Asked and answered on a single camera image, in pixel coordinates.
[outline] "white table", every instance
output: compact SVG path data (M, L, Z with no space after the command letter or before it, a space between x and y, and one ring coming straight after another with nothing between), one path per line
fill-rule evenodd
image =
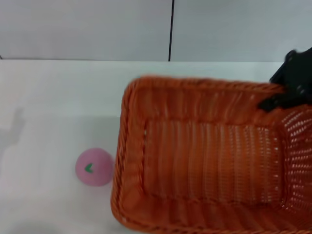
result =
M112 184L78 181L81 152L116 153L123 90L143 74L266 82L281 63L0 60L0 233L119 234Z

